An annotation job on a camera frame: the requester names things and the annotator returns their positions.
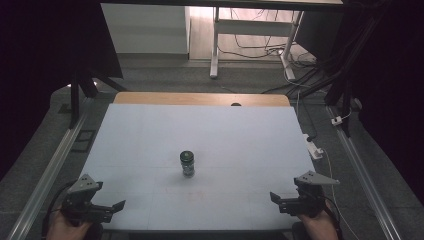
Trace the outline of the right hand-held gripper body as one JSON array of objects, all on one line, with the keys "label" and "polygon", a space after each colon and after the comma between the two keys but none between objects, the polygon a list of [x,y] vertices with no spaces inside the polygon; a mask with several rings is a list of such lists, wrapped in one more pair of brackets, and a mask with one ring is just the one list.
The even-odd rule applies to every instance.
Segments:
[{"label": "right hand-held gripper body", "polygon": [[338,185],[339,183],[339,180],[313,171],[308,171],[299,177],[295,177],[294,184],[297,186],[299,196],[286,199],[279,197],[279,211],[291,216],[307,215],[310,218],[314,218],[327,208],[322,186]]}]

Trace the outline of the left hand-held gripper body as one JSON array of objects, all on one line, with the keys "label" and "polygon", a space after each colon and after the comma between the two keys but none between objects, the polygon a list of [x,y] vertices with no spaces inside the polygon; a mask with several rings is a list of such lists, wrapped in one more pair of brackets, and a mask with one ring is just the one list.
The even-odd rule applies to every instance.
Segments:
[{"label": "left hand-held gripper body", "polygon": [[66,192],[61,207],[63,216],[71,224],[110,223],[113,208],[92,203],[92,198],[102,186],[102,182],[96,182],[88,174],[82,175]]}]

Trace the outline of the dark glass jar with lid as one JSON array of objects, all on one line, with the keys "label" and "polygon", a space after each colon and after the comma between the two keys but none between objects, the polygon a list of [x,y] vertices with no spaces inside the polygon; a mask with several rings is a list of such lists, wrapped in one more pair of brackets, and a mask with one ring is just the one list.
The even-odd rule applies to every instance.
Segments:
[{"label": "dark glass jar with lid", "polygon": [[180,163],[183,169],[183,175],[187,178],[191,178],[195,174],[194,169],[194,154],[191,151],[183,151],[180,154]]}]

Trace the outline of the person's right hand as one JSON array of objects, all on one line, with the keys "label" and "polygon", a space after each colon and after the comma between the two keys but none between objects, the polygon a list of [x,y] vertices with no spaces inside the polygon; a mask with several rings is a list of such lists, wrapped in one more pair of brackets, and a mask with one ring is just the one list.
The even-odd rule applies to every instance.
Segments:
[{"label": "person's right hand", "polygon": [[325,211],[321,211],[314,218],[303,214],[298,215],[298,218],[312,240],[339,240],[332,219]]}]

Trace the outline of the person's left hand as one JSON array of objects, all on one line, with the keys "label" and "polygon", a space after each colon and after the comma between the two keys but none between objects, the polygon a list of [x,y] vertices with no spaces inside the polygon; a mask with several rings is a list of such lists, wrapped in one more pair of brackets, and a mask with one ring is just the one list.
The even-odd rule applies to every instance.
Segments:
[{"label": "person's left hand", "polygon": [[49,226],[46,240],[84,240],[90,222],[84,222],[80,226],[73,226],[60,211],[54,214],[52,223]]}]

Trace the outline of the white clip on table edge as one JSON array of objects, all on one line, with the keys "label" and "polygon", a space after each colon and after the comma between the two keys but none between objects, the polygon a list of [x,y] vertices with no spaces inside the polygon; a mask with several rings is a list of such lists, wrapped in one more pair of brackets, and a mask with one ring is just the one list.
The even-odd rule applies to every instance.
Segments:
[{"label": "white clip on table edge", "polygon": [[312,138],[308,134],[304,134],[304,141],[307,147],[307,150],[313,160],[318,160],[323,158],[324,151],[322,148],[318,148],[313,142]]}]

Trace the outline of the black floor plate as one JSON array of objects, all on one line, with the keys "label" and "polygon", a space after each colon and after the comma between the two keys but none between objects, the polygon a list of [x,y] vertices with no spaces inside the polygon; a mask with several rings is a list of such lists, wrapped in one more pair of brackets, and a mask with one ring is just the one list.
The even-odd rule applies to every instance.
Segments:
[{"label": "black floor plate", "polygon": [[81,130],[71,148],[72,152],[87,153],[90,151],[96,135],[95,130]]}]

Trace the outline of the white table mat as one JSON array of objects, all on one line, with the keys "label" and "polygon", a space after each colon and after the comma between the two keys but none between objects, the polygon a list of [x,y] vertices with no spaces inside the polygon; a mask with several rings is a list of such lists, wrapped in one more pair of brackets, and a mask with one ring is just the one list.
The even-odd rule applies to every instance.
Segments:
[{"label": "white table mat", "polygon": [[270,193],[295,197],[312,167],[291,107],[112,104],[83,170],[103,183],[94,203],[125,200],[108,230],[255,231],[291,227]]}]

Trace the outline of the black metal stand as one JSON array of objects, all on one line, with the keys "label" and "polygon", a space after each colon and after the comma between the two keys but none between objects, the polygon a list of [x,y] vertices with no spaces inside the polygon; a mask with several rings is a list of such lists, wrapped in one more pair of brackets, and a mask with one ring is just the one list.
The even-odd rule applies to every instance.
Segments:
[{"label": "black metal stand", "polygon": [[325,80],[309,86],[306,90],[298,93],[298,98],[304,99],[312,93],[318,92],[326,86],[330,86],[329,91],[324,97],[324,103],[327,106],[333,106],[340,99],[343,99],[341,127],[347,136],[350,136],[349,116],[351,114],[350,101],[352,97],[353,68],[358,62],[358,57],[369,41],[380,19],[380,16],[368,14],[365,17],[364,23],[356,29],[353,36],[341,49],[340,54],[335,57],[336,60],[341,61],[338,71],[329,75]]},{"label": "black metal stand", "polygon": [[127,91],[127,88],[118,84],[110,77],[105,74],[94,70],[94,69],[85,69],[77,70],[71,80],[71,122],[69,125],[70,129],[73,129],[79,118],[80,118],[80,100],[79,100],[79,90],[82,90],[84,95],[88,98],[94,98],[98,94],[97,87],[94,84],[94,78],[105,83],[109,87],[117,90],[118,92]]}]

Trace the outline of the aluminium floor rail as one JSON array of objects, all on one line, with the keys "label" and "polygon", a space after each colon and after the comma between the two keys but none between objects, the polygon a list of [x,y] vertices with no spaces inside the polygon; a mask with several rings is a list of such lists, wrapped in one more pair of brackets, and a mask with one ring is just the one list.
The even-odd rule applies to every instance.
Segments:
[{"label": "aluminium floor rail", "polygon": [[364,193],[368,199],[371,209],[381,226],[381,229],[387,240],[402,240],[401,234],[394,223],[394,220],[381,198],[370,174],[364,165],[359,152],[351,137],[348,137],[342,130],[340,125],[334,126],[337,134],[340,138],[341,144],[347,153],[348,159],[356,173],[356,176],[364,190]]},{"label": "aluminium floor rail", "polygon": [[66,130],[49,164],[5,240],[25,240],[87,116],[88,113],[83,111],[75,122],[74,127]]}]

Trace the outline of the white desk frame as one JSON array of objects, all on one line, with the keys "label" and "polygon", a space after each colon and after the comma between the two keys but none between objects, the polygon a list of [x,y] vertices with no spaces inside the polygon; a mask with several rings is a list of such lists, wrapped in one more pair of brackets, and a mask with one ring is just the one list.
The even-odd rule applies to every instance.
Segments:
[{"label": "white desk frame", "polygon": [[230,20],[221,19],[219,8],[214,8],[213,19],[213,45],[211,55],[210,77],[216,79],[218,76],[218,39],[220,34],[252,35],[252,36],[275,36],[286,37],[287,42],[283,50],[279,50],[279,58],[284,67],[284,73],[290,81],[295,80],[295,75],[290,66],[288,56],[294,42],[295,35],[300,25],[302,11],[295,11],[291,22],[268,22],[254,20]]}]

